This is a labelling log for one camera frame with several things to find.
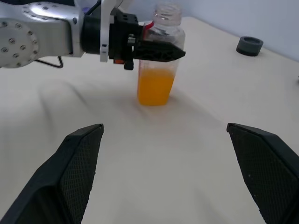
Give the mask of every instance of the table surface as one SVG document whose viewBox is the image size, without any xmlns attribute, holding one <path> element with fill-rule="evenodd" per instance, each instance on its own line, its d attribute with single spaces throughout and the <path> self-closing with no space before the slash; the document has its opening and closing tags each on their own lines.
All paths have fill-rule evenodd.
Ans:
<svg viewBox="0 0 299 224">
<path fill-rule="evenodd" d="M 83 224 L 264 223 L 226 125 L 275 133 L 298 153 L 299 63 L 240 55 L 238 37 L 194 18 L 182 27 L 187 55 L 163 107 L 140 106 L 137 69 L 99 56 L 0 70 L 0 217 L 66 135 L 103 123 Z"/>
</svg>

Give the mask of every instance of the clear bottle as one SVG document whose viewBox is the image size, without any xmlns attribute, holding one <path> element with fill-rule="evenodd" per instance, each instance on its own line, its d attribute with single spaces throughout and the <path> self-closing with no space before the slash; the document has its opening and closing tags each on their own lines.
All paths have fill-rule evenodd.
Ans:
<svg viewBox="0 0 299 224">
<path fill-rule="evenodd" d="M 144 39 L 171 42 L 183 49 L 185 33 L 179 26 L 182 8 L 178 4 L 163 2 L 156 5 L 154 26 L 145 30 Z M 172 62 L 140 61 L 138 77 L 138 99 L 149 106 L 165 105 L 168 101 L 179 60 Z"/>
</svg>

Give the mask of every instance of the orange liquid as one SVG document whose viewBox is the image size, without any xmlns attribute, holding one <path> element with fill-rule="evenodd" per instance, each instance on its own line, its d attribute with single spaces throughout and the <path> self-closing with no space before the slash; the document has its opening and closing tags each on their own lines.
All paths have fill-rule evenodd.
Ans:
<svg viewBox="0 0 299 224">
<path fill-rule="evenodd" d="M 165 105 L 174 80 L 174 73 L 167 69 L 142 69 L 138 80 L 138 99 L 147 106 Z"/>
</svg>

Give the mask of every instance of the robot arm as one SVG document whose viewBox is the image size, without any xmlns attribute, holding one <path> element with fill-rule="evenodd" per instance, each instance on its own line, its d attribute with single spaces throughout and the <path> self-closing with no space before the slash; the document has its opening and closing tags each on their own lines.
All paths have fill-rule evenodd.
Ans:
<svg viewBox="0 0 299 224">
<path fill-rule="evenodd" d="M 19 68 L 45 56 L 100 55 L 133 69 L 133 59 L 167 62 L 185 52 L 166 42 L 142 40 L 143 26 L 133 14 L 103 0 L 100 18 L 79 7 L 51 2 L 11 5 L 0 2 L 0 67 Z"/>
</svg>

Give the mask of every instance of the white wall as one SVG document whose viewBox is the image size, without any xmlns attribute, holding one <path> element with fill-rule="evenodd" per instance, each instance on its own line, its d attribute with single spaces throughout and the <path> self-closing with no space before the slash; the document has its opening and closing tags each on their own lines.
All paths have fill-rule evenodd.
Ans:
<svg viewBox="0 0 299 224">
<path fill-rule="evenodd" d="M 148 20 L 158 1 L 135 0 L 130 12 L 137 14 L 139 20 Z M 194 16 L 237 36 L 260 38 L 266 48 L 299 61 L 299 0 L 179 2 L 183 4 L 184 15 Z"/>
</svg>

